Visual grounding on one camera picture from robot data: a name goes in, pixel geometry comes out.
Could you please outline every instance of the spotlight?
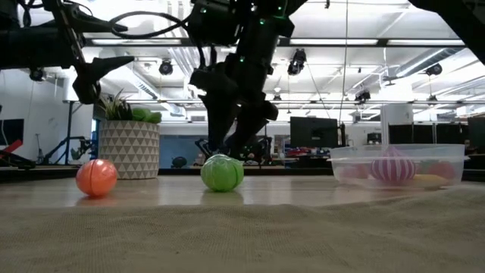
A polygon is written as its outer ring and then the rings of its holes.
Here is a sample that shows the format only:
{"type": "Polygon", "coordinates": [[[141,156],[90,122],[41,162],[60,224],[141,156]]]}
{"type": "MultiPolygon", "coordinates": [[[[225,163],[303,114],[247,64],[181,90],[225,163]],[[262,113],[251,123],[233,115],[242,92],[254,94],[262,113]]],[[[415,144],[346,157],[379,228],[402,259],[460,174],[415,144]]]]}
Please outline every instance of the spotlight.
{"type": "Polygon", "coordinates": [[[295,76],[305,67],[306,53],[304,49],[297,49],[288,66],[288,75],[295,76]]]}
{"type": "Polygon", "coordinates": [[[426,99],[428,102],[437,102],[438,99],[436,96],[430,96],[429,98],[426,99]]]}
{"type": "Polygon", "coordinates": [[[363,104],[369,99],[371,99],[371,93],[367,89],[364,89],[361,92],[357,92],[355,94],[355,101],[359,104],[363,104]]]}
{"type": "Polygon", "coordinates": [[[435,64],[432,67],[429,67],[427,70],[424,71],[426,75],[431,76],[431,75],[440,75],[443,72],[443,67],[441,64],[435,64]]]}
{"type": "Polygon", "coordinates": [[[166,59],[161,61],[160,68],[158,69],[162,75],[170,75],[174,72],[174,67],[172,67],[172,60],[166,59]]]}
{"type": "Polygon", "coordinates": [[[29,77],[31,80],[36,82],[43,82],[46,79],[45,71],[42,68],[30,69],[29,77]]]}

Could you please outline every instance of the computer monitor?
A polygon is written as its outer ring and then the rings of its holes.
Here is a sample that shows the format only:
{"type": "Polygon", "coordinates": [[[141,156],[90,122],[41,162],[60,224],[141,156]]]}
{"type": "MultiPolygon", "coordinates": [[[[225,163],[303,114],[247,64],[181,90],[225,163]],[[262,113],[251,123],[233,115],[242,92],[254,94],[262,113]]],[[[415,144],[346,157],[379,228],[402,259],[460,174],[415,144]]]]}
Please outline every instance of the computer monitor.
{"type": "Polygon", "coordinates": [[[485,118],[468,119],[468,137],[470,145],[474,147],[485,146],[485,118]]]}
{"type": "Polygon", "coordinates": [[[412,124],[389,125],[390,144],[412,144],[412,124]]]}
{"type": "Polygon", "coordinates": [[[291,117],[289,126],[292,147],[336,148],[339,146],[337,119],[291,117]]]}
{"type": "Polygon", "coordinates": [[[414,144],[434,144],[433,125],[414,125],[412,142],[414,144]]]}
{"type": "Polygon", "coordinates": [[[437,144],[463,144],[459,124],[437,124],[436,128],[437,144]]]}

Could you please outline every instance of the plant pot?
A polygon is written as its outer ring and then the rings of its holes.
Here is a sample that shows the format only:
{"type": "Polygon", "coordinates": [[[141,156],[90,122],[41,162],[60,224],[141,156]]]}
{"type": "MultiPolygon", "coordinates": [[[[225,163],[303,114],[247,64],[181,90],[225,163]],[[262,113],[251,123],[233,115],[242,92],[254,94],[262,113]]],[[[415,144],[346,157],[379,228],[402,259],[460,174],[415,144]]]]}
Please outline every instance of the plant pot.
{"type": "Polygon", "coordinates": [[[157,124],[141,121],[101,122],[99,158],[114,163],[118,179],[157,177],[159,146],[157,124]]]}

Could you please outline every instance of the plastic bin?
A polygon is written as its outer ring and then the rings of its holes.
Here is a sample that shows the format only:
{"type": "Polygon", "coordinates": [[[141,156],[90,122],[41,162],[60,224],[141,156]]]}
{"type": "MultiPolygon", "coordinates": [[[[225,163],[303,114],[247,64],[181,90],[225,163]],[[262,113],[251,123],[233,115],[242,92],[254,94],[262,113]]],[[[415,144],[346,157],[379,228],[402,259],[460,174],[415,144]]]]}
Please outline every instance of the plastic bin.
{"type": "Polygon", "coordinates": [[[364,187],[441,187],[462,180],[465,145],[402,144],[330,150],[333,175],[364,187]]]}

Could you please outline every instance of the tan cloth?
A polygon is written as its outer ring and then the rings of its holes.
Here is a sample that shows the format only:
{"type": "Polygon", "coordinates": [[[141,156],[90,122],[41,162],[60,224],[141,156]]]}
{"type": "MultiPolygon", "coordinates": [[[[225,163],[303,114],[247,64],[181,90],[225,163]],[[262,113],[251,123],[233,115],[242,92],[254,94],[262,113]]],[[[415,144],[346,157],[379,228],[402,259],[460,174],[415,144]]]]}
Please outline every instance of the tan cloth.
{"type": "Polygon", "coordinates": [[[485,272],[485,194],[0,211],[0,272],[485,272]]]}

